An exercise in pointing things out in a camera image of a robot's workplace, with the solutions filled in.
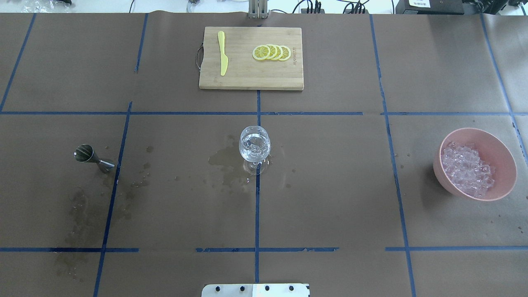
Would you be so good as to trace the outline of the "steel double jigger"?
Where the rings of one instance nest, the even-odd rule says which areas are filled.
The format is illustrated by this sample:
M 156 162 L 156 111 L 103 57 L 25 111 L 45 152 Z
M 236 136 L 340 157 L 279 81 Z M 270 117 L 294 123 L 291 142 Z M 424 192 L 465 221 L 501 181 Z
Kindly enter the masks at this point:
M 93 147 L 88 144 L 79 145 L 75 149 L 73 156 L 78 162 L 96 164 L 100 171 L 105 174 L 109 173 L 115 167 L 113 161 L 99 158 Z

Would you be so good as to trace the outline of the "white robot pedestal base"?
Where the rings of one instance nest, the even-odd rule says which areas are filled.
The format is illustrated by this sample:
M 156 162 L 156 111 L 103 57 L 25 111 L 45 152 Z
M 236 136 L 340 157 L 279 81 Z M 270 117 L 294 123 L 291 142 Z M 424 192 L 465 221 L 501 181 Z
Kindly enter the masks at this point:
M 209 284 L 204 286 L 202 297 L 309 297 L 309 284 L 254 283 Z

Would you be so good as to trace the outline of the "yellow plastic knife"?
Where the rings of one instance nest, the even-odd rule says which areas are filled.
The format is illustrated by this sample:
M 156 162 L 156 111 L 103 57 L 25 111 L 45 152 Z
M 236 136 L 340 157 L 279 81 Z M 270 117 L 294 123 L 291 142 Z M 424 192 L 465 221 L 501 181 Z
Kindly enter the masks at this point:
M 229 58 L 226 55 L 226 34 L 224 31 L 217 32 L 217 41 L 219 42 L 220 75 L 225 76 L 229 65 Z

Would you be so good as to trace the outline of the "clear wine glass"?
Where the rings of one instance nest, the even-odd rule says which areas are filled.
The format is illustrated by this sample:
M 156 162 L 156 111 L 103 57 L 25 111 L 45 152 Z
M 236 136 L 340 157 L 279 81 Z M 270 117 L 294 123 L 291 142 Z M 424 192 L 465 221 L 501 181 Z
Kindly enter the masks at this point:
M 253 176 L 263 173 L 269 164 L 271 140 L 268 132 L 258 125 L 247 126 L 240 134 L 239 153 L 244 159 L 243 169 Z

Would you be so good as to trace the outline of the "single clear ice cube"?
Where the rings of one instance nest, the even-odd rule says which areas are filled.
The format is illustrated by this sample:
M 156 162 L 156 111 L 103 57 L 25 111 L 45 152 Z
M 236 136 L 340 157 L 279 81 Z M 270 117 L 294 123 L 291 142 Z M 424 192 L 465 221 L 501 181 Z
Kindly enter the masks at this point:
M 248 139 L 248 147 L 252 151 L 264 151 L 266 150 L 266 138 L 260 134 L 250 135 Z

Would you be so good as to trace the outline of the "pile of clear ice cubes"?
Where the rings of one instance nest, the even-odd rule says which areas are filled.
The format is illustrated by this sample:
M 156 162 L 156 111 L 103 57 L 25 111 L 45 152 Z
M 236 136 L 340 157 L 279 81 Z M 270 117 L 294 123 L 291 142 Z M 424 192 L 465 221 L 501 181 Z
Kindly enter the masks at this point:
M 495 184 L 495 167 L 481 159 L 474 144 L 449 142 L 441 154 L 441 165 L 455 187 L 471 197 L 485 197 Z

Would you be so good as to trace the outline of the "lemon slice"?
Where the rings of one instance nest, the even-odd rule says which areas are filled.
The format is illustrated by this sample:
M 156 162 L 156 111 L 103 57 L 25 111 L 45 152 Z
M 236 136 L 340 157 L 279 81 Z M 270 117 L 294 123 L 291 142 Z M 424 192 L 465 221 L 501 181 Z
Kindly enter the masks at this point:
M 270 57 L 270 59 L 274 61 L 279 60 L 283 55 L 283 49 L 280 45 L 273 45 L 273 48 L 275 49 L 275 53 Z
M 269 55 L 266 59 L 271 60 L 270 57 L 275 53 L 275 49 L 273 48 L 273 45 L 266 45 L 266 47 L 269 49 Z
M 284 46 L 284 45 L 280 45 L 279 46 L 280 48 L 280 52 L 281 52 L 281 55 L 279 57 L 279 61 L 287 61 L 290 57 L 291 57 L 291 54 L 292 54 L 292 51 L 289 47 L 287 46 Z
M 268 45 L 259 45 L 255 47 L 252 52 L 252 57 L 258 61 L 269 59 L 270 55 L 271 49 Z

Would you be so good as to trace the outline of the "pink bowl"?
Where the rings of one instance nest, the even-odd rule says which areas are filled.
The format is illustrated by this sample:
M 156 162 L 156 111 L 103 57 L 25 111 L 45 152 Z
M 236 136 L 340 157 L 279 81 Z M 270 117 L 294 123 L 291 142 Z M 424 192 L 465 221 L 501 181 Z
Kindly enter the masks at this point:
M 450 142 L 474 144 L 483 160 L 495 167 L 494 186 L 479 201 L 495 201 L 506 197 L 513 190 L 517 180 L 516 162 L 510 150 L 493 134 L 477 128 L 465 127 L 452 131 L 434 151 L 433 170 L 439 184 L 456 197 L 472 198 L 459 190 L 443 170 L 441 154 Z

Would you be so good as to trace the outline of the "bamboo cutting board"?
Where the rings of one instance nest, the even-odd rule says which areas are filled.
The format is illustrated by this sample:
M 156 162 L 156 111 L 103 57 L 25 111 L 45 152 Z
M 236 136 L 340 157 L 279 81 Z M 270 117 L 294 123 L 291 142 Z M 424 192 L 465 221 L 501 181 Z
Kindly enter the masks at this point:
M 225 76 L 220 75 L 219 31 L 226 34 L 229 65 Z M 259 45 L 284 45 L 292 54 L 287 61 L 258 61 L 252 52 Z M 203 50 L 199 78 L 202 90 L 301 91 L 305 87 L 301 28 L 207 26 Z

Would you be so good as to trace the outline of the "black box on desk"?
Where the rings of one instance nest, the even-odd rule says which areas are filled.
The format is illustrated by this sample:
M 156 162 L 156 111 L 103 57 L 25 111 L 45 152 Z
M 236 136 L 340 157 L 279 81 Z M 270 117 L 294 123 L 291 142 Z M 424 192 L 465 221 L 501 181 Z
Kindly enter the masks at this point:
M 396 14 L 464 15 L 462 0 L 400 0 Z

